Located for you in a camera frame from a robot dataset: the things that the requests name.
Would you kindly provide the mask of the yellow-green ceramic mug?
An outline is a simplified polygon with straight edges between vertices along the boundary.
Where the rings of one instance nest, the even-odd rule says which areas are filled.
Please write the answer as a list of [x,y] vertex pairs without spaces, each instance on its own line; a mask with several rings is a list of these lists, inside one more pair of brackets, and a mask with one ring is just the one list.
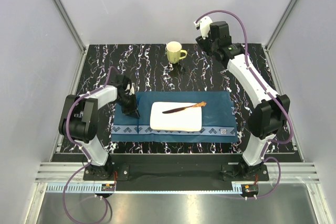
[[171,41],[166,45],[167,59],[170,63],[176,64],[187,57],[187,51],[182,49],[182,45],[177,41]]

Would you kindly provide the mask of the left aluminium frame post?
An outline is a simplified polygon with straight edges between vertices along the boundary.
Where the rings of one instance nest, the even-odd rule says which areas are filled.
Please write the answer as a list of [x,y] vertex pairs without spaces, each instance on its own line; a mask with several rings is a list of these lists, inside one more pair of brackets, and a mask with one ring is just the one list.
[[60,14],[62,20],[64,21],[68,31],[70,32],[74,42],[76,43],[77,47],[79,48],[80,52],[83,54],[86,50],[86,45],[83,43],[82,39],[80,38],[73,22],[71,21],[63,3],[61,0],[52,0],[54,3],[58,13]]

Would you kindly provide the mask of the aluminium front frame rail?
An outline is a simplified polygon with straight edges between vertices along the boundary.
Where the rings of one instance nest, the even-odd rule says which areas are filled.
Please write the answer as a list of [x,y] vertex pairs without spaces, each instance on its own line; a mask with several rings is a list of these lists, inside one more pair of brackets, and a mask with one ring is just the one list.
[[[135,175],[176,175],[183,176],[187,171],[195,172],[196,175],[205,175],[205,173],[219,172],[221,170],[228,171],[229,166],[220,164],[150,164],[150,163],[134,163],[117,165],[117,179],[126,181]],[[94,175],[87,168],[79,163],[41,163],[37,172],[36,183],[64,183],[75,172],[74,180],[94,181],[102,180],[101,175]],[[280,178],[281,183],[318,183],[319,177],[315,166],[312,163],[266,163],[266,167],[261,169],[258,175],[259,181],[271,181],[275,183]]]

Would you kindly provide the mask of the right connector box orange black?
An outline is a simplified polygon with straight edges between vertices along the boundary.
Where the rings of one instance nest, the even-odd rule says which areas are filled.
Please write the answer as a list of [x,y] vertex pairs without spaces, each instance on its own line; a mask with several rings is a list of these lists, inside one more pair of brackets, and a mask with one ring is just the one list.
[[245,184],[242,185],[242,194],[241,196],[244,198],[250,198],[250,197],[257,197],[259,193],[259,186],[258,184]]

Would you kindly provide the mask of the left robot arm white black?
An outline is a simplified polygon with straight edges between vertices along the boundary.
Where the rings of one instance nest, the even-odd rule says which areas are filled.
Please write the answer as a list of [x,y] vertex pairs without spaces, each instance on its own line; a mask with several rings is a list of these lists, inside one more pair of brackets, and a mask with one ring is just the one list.
[[121,106],[124,115],[140,118],[135,84],[125,75],[116,75],[102,87],[83,95],[68,95],[65,99],[58,130],[78,146],[87,158],[86,170],[103,180],[113,176],[110,155],[97,137],[99,110],[109,103]]

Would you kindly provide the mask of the blue fork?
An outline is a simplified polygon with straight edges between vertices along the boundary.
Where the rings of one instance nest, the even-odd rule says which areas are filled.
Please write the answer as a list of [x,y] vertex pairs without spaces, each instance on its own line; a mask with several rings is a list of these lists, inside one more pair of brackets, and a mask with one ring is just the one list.
[[140,119],[139,102],[140,102],[140,98],[137,96],[137,97],[136,97],[137,114],[138,114],[137,127],[136,127],[136,132],[137,132],[137,134],[139,134],[139,131],[140,131],[140,130],[139,130],[139,119]]

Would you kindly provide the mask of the white rectangular plate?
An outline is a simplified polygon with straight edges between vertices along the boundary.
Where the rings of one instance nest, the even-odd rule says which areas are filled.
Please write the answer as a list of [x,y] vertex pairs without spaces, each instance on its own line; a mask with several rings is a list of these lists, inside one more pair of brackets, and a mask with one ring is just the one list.
[[164,114],[164,111],[191,106],[195,103],[154,102],[150,113],[150,127],[153,130],[197,132],[202,128],[202,107]]

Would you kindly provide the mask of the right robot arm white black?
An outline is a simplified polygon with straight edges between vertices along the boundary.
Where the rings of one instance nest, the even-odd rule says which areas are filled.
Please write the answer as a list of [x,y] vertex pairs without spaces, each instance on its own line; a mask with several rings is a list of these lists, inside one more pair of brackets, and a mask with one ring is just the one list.
[[290,99],[279,95],[259,74],[252,64],[247,46],[233,43],[229,25],[214,22],[205,16],[194,23],[200,36],[196,42],[209,56],[214,56],[238,80],[248,94],[253,110],[247,120],[250,138],[242,158],[231,171],[231,178],[250,180],[264,163],[265,152],[277,132],[287,123]]

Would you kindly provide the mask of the left connector box black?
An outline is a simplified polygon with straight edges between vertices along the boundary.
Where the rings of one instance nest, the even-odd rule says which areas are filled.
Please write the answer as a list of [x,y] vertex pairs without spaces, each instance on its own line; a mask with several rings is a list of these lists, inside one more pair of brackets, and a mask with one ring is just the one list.
[[101,184],[101,191],[106,191],[106,192],[114,192],[116,189],[116,182],[112,183],[103,183]]

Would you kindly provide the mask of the aluminium frame post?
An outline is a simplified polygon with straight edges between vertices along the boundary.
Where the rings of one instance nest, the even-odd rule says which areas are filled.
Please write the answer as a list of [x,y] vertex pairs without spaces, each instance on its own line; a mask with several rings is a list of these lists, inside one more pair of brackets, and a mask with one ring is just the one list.
[[74,42],[76,43],[77,47],[79,48],[80,52],[83,54],[86,50],[86,45],[83,43],[82,39],[80,38],[73,22],[71,21],[63,3],[61,0],[52,0],[54,3],[58,13],[60,14],[62,20],[64,21],[68,31],[70,32]]
[[287,4],[279,22],[277,23],[274,31],[272,32],[270,38],[268,39],[267,43],[265,44],[265,49],[266,51],[269,51],[273,44],[275,43],[277,37],[279,36],[282,28],[284,27],[286,21],[290,17],[293,9],[295,8],[296,4],[298,3],[299,0],[290,0],[289,3]]

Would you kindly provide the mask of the blue cloth placemat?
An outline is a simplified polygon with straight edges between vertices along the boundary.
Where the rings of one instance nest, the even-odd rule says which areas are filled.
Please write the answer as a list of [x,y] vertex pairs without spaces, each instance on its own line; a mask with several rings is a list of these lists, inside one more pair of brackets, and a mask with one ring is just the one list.
[[[117,104],[112,127],[113,142],[184,142],[184,143],[236,143],[237,126],[234,103],[227,91],[176,91],[138,92],[139,134],[137,120],[122,113]],[[202,128],[197,132],[153,130],[150,127],[150,113],[154,102],[200,103],[202,107]]]

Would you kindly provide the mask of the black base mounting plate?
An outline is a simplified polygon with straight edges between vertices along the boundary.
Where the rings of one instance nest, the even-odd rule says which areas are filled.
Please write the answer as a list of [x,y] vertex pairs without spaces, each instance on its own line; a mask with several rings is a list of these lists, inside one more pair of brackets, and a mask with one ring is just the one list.
[[109,171],[117,180],[138,178],[212,179],[214,181],[268,179],[265,165],[248,166],[241,154],[113,154]]

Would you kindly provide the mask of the right aluminium frame post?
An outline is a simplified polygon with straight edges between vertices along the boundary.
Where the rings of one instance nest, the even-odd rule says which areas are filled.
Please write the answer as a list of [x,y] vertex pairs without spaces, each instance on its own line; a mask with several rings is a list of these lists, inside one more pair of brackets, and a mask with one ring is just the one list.
[[274,31],[272,32],[270,38],[268,39],[267,43],[265,44],[265,49],[266,51],[269,51],[273,44],[275,43],[277,37],[279,36],[282,28],[284,27],[286,21],[290,17],[293,9],[295,8],[296,4],[298,3],[299,0],[290,0],[289,3],[287,4],[279,22],[277,23]]

